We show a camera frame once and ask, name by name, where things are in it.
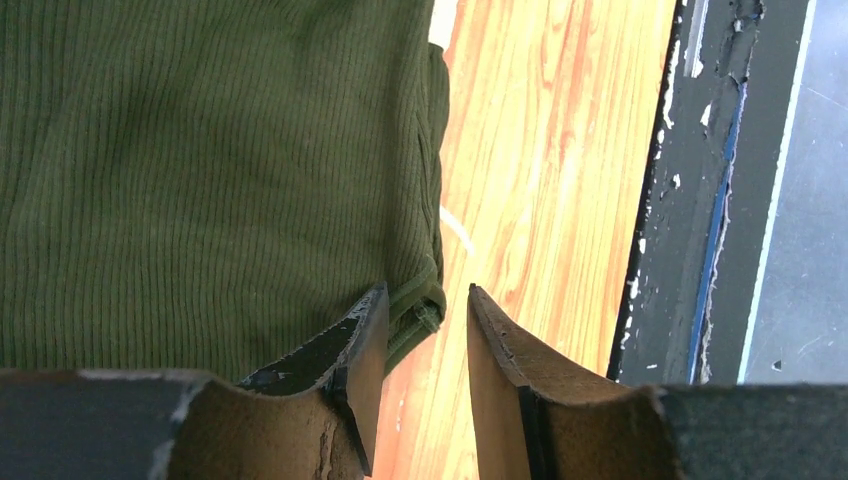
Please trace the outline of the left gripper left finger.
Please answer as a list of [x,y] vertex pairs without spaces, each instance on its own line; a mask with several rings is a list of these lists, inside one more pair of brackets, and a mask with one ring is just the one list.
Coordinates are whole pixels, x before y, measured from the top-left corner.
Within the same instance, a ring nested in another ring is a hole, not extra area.
[[177,412],[168,479],[362,479],[372,472],[387,356],[387,287],[231,385],[209,380]]

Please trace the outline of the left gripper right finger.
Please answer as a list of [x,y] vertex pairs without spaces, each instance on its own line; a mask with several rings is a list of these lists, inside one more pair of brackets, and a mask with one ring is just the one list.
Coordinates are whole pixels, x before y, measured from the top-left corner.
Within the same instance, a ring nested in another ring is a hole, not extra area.
[[467,353],[480,478],[682,478],[658,389],[582,367],[478,285],[468,292]]

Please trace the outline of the green underwear white waistband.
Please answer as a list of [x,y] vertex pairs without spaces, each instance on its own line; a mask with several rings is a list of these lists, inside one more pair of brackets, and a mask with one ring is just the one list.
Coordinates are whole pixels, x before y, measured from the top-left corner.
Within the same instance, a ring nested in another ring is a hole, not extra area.
[[388,287],[446,313],[451,1],[5,1],[1,363],[238,381]]

